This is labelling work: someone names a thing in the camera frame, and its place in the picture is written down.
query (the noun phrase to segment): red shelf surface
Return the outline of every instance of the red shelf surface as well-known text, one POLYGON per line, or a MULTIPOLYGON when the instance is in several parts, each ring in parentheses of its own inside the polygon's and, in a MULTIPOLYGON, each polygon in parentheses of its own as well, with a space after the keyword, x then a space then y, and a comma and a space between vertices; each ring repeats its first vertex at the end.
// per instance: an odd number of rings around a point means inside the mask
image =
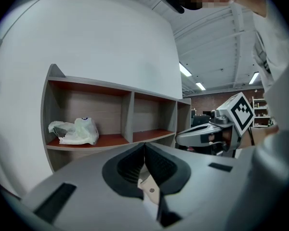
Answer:
POLYGON ((149 130, 144 132, 135 132, 133 133, 133 142, 140 142, 140 141, 146 141, 155 139, 158 137, 169 135, 173 132, 167 131, 164 129, 155 129, 155 130, 149 130))
POLYGON ((65 148, 95 148, 95 147, 107 147, 107 146, 115 146, 115 145, 123 145, 128 144, 129 142, 121 135, 121 134, 108 134, 108 135, 100 135, 97 143, 95 145, 91 144, 80 144, 80 145, 72 145, 72 144, 59 144, 59 139, 55 138, 53 141, 49 142, 48 146, 55 147, 65 147, 65 148))

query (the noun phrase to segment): white plastic bag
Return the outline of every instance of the white plastic bag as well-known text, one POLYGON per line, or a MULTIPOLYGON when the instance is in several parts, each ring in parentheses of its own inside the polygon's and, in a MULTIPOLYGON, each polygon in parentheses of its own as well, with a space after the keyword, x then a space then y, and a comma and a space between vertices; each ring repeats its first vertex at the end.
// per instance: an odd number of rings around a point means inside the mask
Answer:
POLYGON ((75 123, 53 121, 48 131, 55 133, 60 144, 86 144, 95 145, 98 140, 98 131, 91 118, 77 118, 75 123))

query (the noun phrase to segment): white shirt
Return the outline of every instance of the white shirt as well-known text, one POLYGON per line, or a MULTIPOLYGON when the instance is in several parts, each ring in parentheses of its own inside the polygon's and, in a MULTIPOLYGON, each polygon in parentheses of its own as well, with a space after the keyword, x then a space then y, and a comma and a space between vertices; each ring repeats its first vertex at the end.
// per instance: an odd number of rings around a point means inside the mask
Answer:
POLYGON ((266 0, 266 17, 254 13, 256 42, 253 57, 267 91, 289 66, 289 28, 271 0, 266 0))

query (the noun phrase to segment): person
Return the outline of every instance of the person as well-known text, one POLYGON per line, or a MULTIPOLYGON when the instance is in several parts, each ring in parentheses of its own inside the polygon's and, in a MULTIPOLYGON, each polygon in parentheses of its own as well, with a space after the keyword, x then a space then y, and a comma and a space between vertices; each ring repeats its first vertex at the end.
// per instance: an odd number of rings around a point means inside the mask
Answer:
MULTIPOLYGON (((264 91, 268 91, 283 71, 289 66, 289 28, 271 0, 186 0, 188 3, 201 3, 202 8, 229 6, 235 2, 253 11, 256 40, 252 51, 264 91)), ((278 124, 268 128, 252 128, 257 145, 263 139, 278 132, 278 124)), ((251 145, 249 134, 243 135, 241 148, 251 145)))

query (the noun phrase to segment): black rectangle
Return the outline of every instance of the black rectangle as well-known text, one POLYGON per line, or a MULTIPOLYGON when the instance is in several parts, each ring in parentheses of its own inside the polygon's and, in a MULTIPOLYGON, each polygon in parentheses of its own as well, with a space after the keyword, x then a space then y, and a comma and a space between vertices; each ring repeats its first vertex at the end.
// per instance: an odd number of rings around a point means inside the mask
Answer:
POLYGON ((219 169, 222 171, 230 172, 232 170, 232 166, 227 166, 227 165, 222 165, 222 164, 217 164, 217 163, 210 163, 209 167, 213 167, 215 169, 219 169))
POLYGON ((35 214, 48 223, 52 223, 60 213, 76 186, 63 183, 36 210, 35 214))

